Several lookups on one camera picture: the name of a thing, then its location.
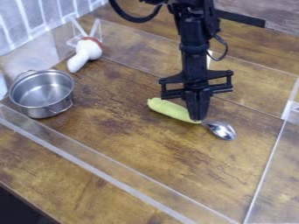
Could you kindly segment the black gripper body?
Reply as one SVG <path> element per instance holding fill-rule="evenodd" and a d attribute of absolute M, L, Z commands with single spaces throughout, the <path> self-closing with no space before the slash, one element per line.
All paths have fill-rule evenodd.
<path fill-rule="evenodd" d="M 215 34 L 209 34 L 201 18 L 183 18 L 179 21 L 179 34 L 181 42 L 181 71 L 159 80 L 161 85 L 161 98 L 184 100 L 193 95 L 209 98 L 213 94 L 232 91 L 231 70 L 215 71 L 208 69 L 209 40 L 215 38 L 223 44 L 225 41 Z"/>

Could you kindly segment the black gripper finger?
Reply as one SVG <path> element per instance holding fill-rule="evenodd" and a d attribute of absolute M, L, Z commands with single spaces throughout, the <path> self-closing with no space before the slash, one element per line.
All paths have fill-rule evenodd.
<path fill-rule="evenodd" d="M 200 120 L 200 112 L 199 112 L 199 108 L 197 108 L 196 94 L 191 91 L 185 91 L 184 92 L 184 100 L 185 100 L 187 109 L 188 109 L 191 119 L 193 121 L 199 121 Z"/>
<path fill-rule="evenodd" d="M 207 116 L 209 104 L 211 104 L 211 89 L 207 87 L 200 91 L 200 119 L 203 120 Z"/>

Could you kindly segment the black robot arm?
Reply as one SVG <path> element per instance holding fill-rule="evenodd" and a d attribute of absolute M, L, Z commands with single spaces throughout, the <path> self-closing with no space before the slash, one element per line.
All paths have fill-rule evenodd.
<path fill-rule="evenodd" d="M 203 121 L 208 114 L 213 94 L 232 91 L 231 76 L 233 72 L 208 69 L 207 57 L 215 61 L 224 59 L 228 50 L 219 58 L 208 52 L 211 39 L 224 46 L 227 42 L 217 35 L 220 19 L 216 14 L 213 0 L 144 0 L 149 4 L 165 4 L 173 14 L 180 35 L 181 71 L 159 80 L 161 99 L 181 98 L 185 101 L 189 118 Z"/>

